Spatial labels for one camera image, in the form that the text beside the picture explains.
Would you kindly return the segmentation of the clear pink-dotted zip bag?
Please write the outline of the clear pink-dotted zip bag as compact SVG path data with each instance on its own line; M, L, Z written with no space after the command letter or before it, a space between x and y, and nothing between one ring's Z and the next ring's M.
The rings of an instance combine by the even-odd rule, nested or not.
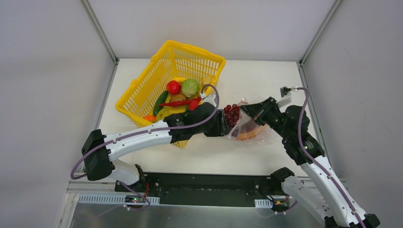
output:
M240 100L240 102L237 103L239 107L241 105L247 105L247 104L248 100L245 97L243 97ZM260 125L256 124L251 118L249 118L244 112L240 110L240 119L233 128L230 128L230 132L227 137L228 139L236 140L236 137L238 136L239 133L245 133L259 126ZM246 141L264 141L266 138L268 138L268 135L269 135L269 128L266 126L266 129L261 134L259 134L253 139Z

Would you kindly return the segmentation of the purple grapes toy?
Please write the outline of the purple grapes toy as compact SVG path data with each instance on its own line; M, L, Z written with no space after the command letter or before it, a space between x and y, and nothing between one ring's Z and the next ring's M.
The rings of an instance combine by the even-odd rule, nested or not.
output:
M237 104L228 104L223 110L226 124L233 128L240 119L240 107Z

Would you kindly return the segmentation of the green cabbage toy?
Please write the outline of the green cabbage toy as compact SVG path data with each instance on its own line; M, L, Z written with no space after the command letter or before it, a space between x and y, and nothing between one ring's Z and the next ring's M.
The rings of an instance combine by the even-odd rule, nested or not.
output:
M200 85L198 81L192 78L184 80L181 84L181 93L187 98L197 95L199 89Z

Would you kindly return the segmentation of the yellow-green pepper toy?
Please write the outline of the yellow-green pepper toy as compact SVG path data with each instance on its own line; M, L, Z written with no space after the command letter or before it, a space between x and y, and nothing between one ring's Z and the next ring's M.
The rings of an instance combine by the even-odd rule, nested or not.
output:
M163 109L161 109L161 110L157 113L157 115L155 116L155 117L156 117L156 121L163 120L164 118L168 117L169 115L171 115L171 114L173 114L173 113L175 113L175 110L173 110L173 109L168 109L168 108L163 108Z

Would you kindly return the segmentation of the red tomato toy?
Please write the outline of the red tomato toy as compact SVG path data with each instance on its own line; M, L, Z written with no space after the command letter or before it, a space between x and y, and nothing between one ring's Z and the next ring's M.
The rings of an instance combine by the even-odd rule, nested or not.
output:
M181 92L181 84L175 80L170 81L166 85L166 90L171 94L171 95L176 95Z

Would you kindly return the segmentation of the yellow plastic basket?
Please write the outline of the yellow plastic basket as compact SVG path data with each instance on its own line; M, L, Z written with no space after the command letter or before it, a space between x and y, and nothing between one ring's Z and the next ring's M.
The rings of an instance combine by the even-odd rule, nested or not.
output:
M151 58L145 70L131 82L116 102L116 110L125 114L139 128L152 125L154 123L144 120L143 117L153 115L154 104L170 81L175 80L180 84L189 78L198 81L200 89L197 95L187 100L200 97L200 93L217 95L214 88L224 66L223 57L205 49L172 40L166 41ZM213 85L202 85L202 79L207 76L214 76ZM187 106L164 106L163 108L173 109L174 114L177 114L189 111ZM187 142L188 140L174 144L183 148Z

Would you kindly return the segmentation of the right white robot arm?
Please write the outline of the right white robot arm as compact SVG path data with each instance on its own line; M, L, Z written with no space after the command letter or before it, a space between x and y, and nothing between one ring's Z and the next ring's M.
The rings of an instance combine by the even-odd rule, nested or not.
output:
M271 174L270 190L286 193L308 210L325 228L376 228L380 220L366 213L347 192L331 168L318 141L310 135L305 106L290 105L282 112L277 101L268 99L241 105L240 110L258 125L267 125L281 138L289 157L310 177L320 196L305 189L286 167Z

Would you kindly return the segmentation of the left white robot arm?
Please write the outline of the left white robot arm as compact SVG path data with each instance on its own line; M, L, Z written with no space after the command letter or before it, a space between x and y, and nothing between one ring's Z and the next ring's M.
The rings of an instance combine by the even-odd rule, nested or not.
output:
M89 181L111 178L123 182L133 192L140 192L145 179L140 170L120 160L129 153L161 144L174 144L191 139L194 135L223 137L230 128L224 111L210 103L203 103L194 110L171 114L156 123L125 133L102 134L93 130L81 152L85 177Z

